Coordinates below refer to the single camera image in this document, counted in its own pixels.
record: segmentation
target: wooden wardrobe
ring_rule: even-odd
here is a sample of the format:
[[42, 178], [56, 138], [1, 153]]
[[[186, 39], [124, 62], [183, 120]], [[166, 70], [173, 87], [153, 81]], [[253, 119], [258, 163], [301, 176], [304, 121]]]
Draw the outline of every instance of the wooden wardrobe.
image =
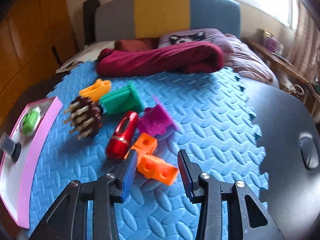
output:
[[66, 0], [15, 0], [0, 22], [0, 125], [28, 87], [76, 52]]

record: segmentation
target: blue foam mat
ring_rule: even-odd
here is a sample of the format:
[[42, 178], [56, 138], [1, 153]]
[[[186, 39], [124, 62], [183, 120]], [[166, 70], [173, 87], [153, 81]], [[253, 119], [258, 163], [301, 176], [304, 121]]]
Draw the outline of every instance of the blue foam mat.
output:
[[[86, 62], [64, 77], [48, 97], [58, 96], [63, 109], [57, 116], [41, 151], [33, 179], [30, 198], [30, 235], [58, 197], [73, 179], [93, 181], [110, 170], [105, 148], [121, 116], [102, 118], [103, 127], [93, 140], [78, 141], [69, 135], [63, 116], [79, 90], [98, 79], [95, 62]], [[252, 124], [255, 113], [246, 105], [239, 76], [230, 68], [212, 74], [158, 73], [146, 77], [112, 78], [112, 90], [133, 82], [145, 107], [153, 107], [156, 95], [164, 104], [180, 131], [170, 127], [156, 136], [155, 155], [177, 167], [179, 149], [186, 149], [192, 162], [218, 180], [245, 181], [259, 196], [261, 187], [268, 189], [268, 174], [260, 174], [265, 156], [256, 146], [261, 136]], [[195, 239], [200, 212], [184, 193], [180, 175], [172, 186], [145, 179], [136, 172], [130, 196], [116, 204], [120, 239]], [[223, 239], [227, 239], [226, 209], [223, 209]], [[88, 240], [92, 239], [92, 203], [89, 203]]]

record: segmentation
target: maroon blanket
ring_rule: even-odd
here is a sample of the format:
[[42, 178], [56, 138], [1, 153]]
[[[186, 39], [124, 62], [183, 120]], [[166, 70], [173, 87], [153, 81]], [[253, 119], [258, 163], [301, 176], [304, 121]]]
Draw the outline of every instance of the maroon blanket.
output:
[[105, 77], [146, 76], [164, 71], [212, 73], [224, 64], [222, 50], [206, 41], [137, 52], [104, 49], [98, 61], [97, 73]]

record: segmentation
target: curtain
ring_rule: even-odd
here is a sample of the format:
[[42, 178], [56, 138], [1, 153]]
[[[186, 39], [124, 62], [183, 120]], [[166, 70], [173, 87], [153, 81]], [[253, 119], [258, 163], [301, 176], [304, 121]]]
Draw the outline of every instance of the curtain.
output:
[[298, 26], [288, 59], [296, 73], [313, 84], [319, 68], [320, 31], [302, 2], [297, 0], [297, 3]]

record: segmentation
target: pillow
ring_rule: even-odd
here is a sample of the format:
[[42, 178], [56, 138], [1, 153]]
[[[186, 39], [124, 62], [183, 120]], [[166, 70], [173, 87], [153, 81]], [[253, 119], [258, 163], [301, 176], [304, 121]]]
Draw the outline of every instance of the pillow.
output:
[[86, 61], [94, 61], [98, 58], [100, 52], [103, 49], [114, 49], [115, 41], [101, 41], [98, 43], [92, 43], [84, 47], [84, 50], [75, 54], [67, 62], [65, 62], [56, 73], [67, 72], [77, 67], [79, 63]]
[[226, 38], [233, 47], [233, 54], [225, 57], [225, 66], [233, 68], [240, 76], [250, 78], [271, 85], [273, 72], [248, 45], [241, 42], [236, 36], [226, 33]]
[[122, 51], [146, 51], [158, 47], [159, 38], [140, 38], [135, 40], [120, 40], [115, 42], [115, 49]]
[[209, 41], [220, 47], [225, 55], [233, 53], [230, 42], [217, 29], [198, 29], [170, 33], [160, 38], [158, 48], [190, 41]]

